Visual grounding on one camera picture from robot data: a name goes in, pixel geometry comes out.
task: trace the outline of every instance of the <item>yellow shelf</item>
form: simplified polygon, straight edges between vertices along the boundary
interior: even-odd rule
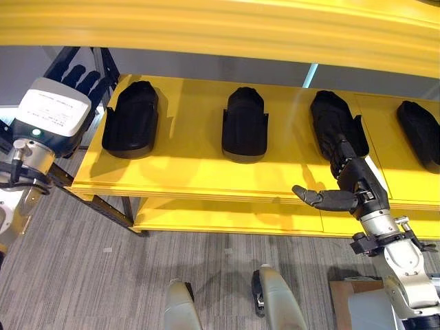
[[[403,204],[403,200],[425,201],[439,209],[440,175],[422,167],[397,119],[396,109],[405,99],[362,94],[356,94],[355,98],[392,200]],[[440,122],[438,102],[418,100],[417,103]]]
[[[167,50],[438,78],[439,17],[439,7],[418,0],[3,0],[0,45]]]
[[[420,239],[440,239],[438,212],[407,211]],[[346,213],[323,212],[305,205],[238,203],[165,198],[144,199],[135,230],[178,230],[352,237],[362,226]]]
[[[118,94],[139,79],[151,81],[159,94],[159,126],[153,152],[142,159],[120,159],[108,154],[101,147],[105,125],[102,121],[71,187],[77,195],[300,204],[291,192],[293,184],[314,190],[338,188],[314,137],[309,106],[315,89],[247,84],[256,88],[265,100],[265,111],[269,113],[268,148],[258,163],[237,164],[221,153],[221,121],[228,96],[244,84],[124,76],[110,105],[115,107]],[[374,106],[378,111],[390,112],[395,112],[395,104],[402,101],[388,96],[337,93],[347,101],[353,115],[362,112],[368,118],[367,132],[382,123],[369,122],[372,109],[367,105],[362,108],[362,98],[381,100]],[[436,102],[422,105],[428,109],[438,107]],[[390,124],[377,132],[382,134],[383,141],[393,141],[399,129]],[[439,209],[440,190],[433,189],[438,184],[438,176],[425,171],[414,159],[409,162],[411,167],[407,173],[400,174],[400,180],[389,179],[395,175],[394,169],[384,167],[381,157],[376,155],[376,142],[370,140],[369,134],[367,140],[371,158],[385,168],[382,174],[390,188],[392,208]],[[388,154],[395,159],[414,157],[404,148],[394,148],[386,156]],[[396,173],[398,176],[401,171],[397,168]],[[417,189],[418,194],[414,194],[406,175],[412,180],[410,184],[430,180],[431,187],[423,191]]]

